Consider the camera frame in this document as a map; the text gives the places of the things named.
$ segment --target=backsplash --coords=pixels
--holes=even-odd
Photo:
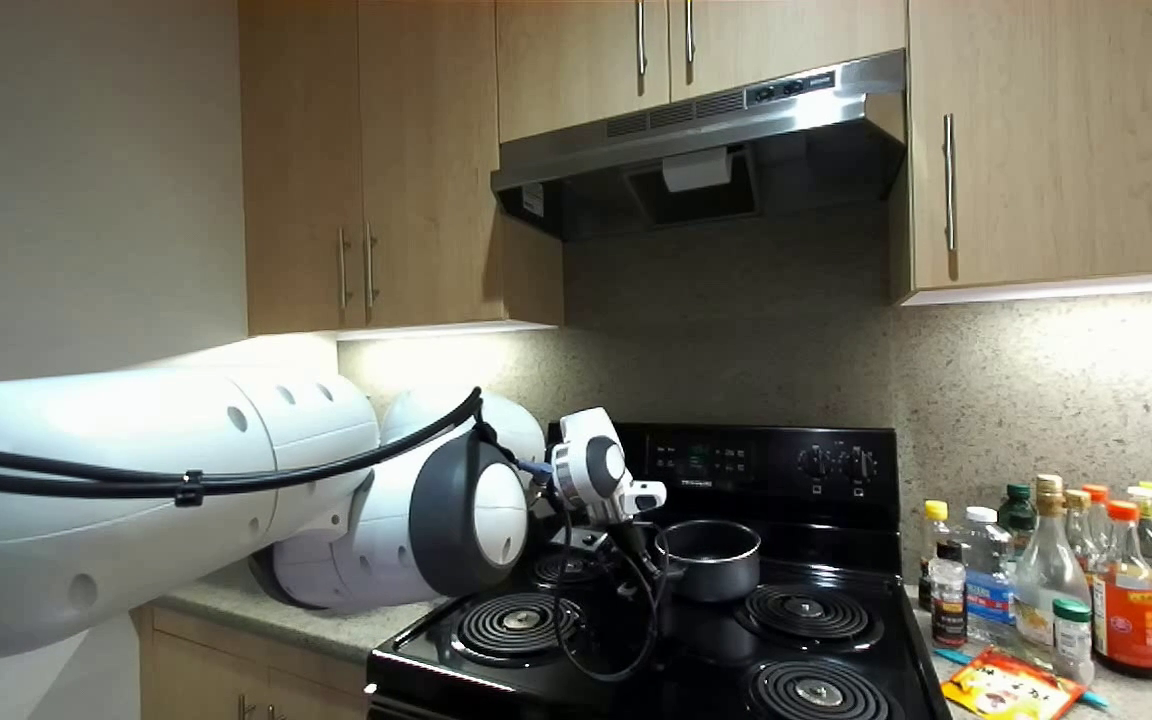
[[[907,550],[922,495],[1152,475],[1152,296],[895,308],[884,209],[569,244],[569,327],[343,345],[340,368],[378,405],[483,385],[542,419],[893,423]]]

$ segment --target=orange bottle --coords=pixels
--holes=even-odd
[[[1095,560],[1095,642],[1101,660],[1128,675],[1152,675],[1152,565],[1142,554],[1134,500],[1107,500],[1111,543]]]

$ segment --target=lower cabinet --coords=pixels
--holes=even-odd
[[[288,641],[214,625],[175,606],[141,606],[143,720],[362,720],[366,663]]]

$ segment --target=white wall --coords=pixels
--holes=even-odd
[[[335,368],[246,339],[234,0],[0,0],[0,375]],[[133,720],[127,616],[0,660],[0,720]]]

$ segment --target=stove burner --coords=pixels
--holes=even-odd
[[[888,720],[888,697],[856,673],[824,660],[763,663],[754,675],[761,716],[786,720]]]
[[[744,603],[761,626],[799,641],[856,641],[872,625],[856,598],[817,586],[763,585]]]
[[[564,633],[571,633],[580,606],[564,598]],[[518,594],[493,594],[483,603],[472,603],[456,626],[456,635],[493,655],[538,655],[555,650],[555,626],[554,626],[554,594],[548,590],[518,590]]]

